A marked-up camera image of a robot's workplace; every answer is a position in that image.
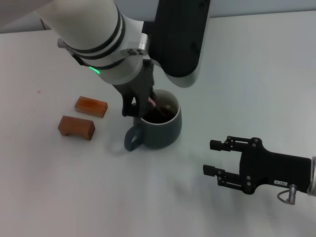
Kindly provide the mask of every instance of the white tabletop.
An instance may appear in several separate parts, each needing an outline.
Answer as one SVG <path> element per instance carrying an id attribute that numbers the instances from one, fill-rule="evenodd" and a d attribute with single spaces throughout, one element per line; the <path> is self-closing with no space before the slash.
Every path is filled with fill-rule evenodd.
<path id="1" fill-rule="evenodd" d="M 211 19 L 194 86 L 154 71 L 181 103 L 180 138 L 131 153 L 120 94 L 58 49 L 55 33 L 0 35 L 0 236 L 315 236 L 316 198 L 285 205 L 282 188 L 248 196 L 202 171 L 238 173 L 240 153 L 209 149 L 228 135 L 316 155 L 315 22 L 316 12 Z M 108 102 L 105 117 L 76 113 L 79 96 Z M 61 136 L 62 115 L 93 120 L 92 140 Z"/>

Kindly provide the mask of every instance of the coffee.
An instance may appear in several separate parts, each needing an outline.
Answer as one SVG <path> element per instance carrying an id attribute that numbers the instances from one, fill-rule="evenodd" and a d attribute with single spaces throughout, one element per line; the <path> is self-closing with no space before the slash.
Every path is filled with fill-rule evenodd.
<path id="1" fill-rule="evenodd" d="M 147 122 L 160 124 L 172 120 L 175 116 L 176 114 L 169 109 L 154 107 L 143 116 L 143 119 Z"/>

